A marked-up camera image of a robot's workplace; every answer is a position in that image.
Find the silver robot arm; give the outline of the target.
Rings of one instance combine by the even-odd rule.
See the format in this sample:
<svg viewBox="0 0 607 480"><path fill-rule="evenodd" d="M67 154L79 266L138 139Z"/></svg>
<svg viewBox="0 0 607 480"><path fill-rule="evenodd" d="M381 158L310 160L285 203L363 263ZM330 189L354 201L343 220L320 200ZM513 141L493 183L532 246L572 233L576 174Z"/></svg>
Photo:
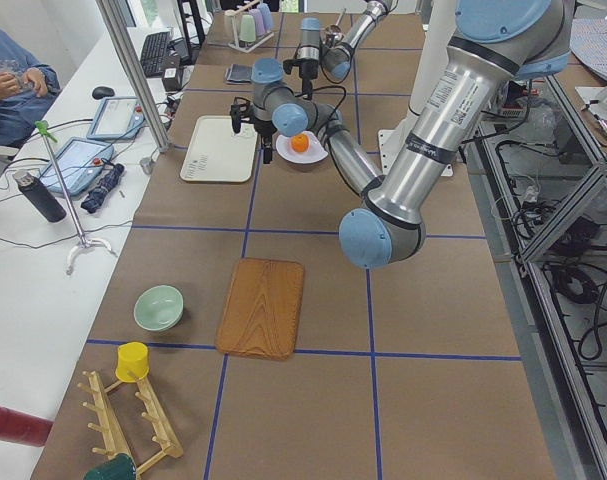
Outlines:
<svg viewBox="0 0 607 480"><path fill-rule="evenodd" d="M366 8L346 32L333 39L318 18L306 17L300 24L299 44L292 59L283 62L287 74L298 69L304 99L313 96L313 81L322 73L328 82L342 83L349 75L355 52L374 28L396 9L397 1L367 1Z"/></svg>
<svg viewBox="0 0 607 480"><path fill-rule="evenodd" d="M571 1L458 2L448 63L387 173L370 162L337 109L295 96L274 58L252 67L252 121L266 137L310 131L328 146L362 200L339 226L342 251L353 264L379 268L407 259L425 239L421 205L497 90L511 79L566 67L573 8Z"/></svg>

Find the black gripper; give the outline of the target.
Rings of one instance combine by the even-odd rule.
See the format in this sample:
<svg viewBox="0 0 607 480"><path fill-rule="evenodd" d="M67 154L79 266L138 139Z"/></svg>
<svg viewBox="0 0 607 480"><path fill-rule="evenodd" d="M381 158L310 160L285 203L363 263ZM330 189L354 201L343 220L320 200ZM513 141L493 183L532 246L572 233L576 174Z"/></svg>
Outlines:
<svg viewBox="0 0 607 480"><path fill-rule="evenodd" d="M298 60L299 77L303 79L303 97L311 100L313 95L313 82L318 78L318 61L316 59L302 58Z"/></svg>
<svg viewBox="0 0 607 480"><path fill-rule="evenodd" d="M273 156L273 148L272 148L272 140L273 136L276 133L276 127L272 123L271 120L262 120L259 118L255 118L254 129L258 133L262 142L262 152L263 152L263 163L270 164L272 162Z"/></svg>

